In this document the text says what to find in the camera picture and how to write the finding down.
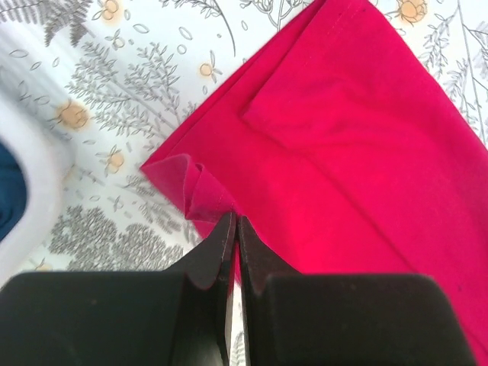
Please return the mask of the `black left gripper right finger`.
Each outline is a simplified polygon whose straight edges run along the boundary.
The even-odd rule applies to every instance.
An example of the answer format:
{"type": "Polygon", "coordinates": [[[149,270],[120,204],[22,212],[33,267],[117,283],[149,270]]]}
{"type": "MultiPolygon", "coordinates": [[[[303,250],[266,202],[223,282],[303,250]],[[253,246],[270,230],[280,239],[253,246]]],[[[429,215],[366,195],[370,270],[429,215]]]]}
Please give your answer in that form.
{"type": "Polygon", "coordinates": [[[418,274],[301,274],[238,223],[250,365],[473,365],[448,298],[418,274]]]}

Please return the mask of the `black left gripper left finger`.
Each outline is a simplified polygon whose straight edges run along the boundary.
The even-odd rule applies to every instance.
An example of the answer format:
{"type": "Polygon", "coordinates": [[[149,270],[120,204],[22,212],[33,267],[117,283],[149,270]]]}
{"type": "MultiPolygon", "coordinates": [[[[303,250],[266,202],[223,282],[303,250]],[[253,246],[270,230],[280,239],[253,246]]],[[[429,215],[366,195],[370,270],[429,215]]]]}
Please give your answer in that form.
{"type": "Polygon", "coordinates": [[[31,272],[1,291],[3,365],[227,365],[236,215],[163,271],[31,272]]]}

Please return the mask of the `crimson red t shirt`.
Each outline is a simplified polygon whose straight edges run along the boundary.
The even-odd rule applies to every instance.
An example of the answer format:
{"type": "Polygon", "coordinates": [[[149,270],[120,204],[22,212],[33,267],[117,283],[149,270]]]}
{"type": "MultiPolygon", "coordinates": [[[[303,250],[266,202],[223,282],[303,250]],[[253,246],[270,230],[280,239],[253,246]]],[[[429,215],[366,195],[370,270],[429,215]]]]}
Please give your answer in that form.
{"type": "Polygon", "coordinates": [[[487,363],[487,151],[370,2],[312,2],[141,169],[202,236],[234,210],[299,271],[433,277],[487,363]]]}

